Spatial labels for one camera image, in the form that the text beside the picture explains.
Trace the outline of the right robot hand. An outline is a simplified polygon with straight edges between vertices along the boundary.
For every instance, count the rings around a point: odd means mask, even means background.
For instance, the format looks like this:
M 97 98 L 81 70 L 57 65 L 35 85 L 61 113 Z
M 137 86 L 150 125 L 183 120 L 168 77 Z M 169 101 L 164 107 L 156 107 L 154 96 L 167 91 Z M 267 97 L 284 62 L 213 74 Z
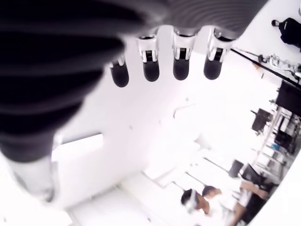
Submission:
M 138 41 L 145 78 L 159 76 L 157 31 L 174 28 L 174 76 L 188 76 L 192 39 L 211 26 L 205 77 L 264 7 L 264 0 L 3 0 L 0 3 L 0 151 L 17 183 L 46 203 L 57 195 L 56 132 L 81 108 L 111 63 L 128 83 L 123 34 Z

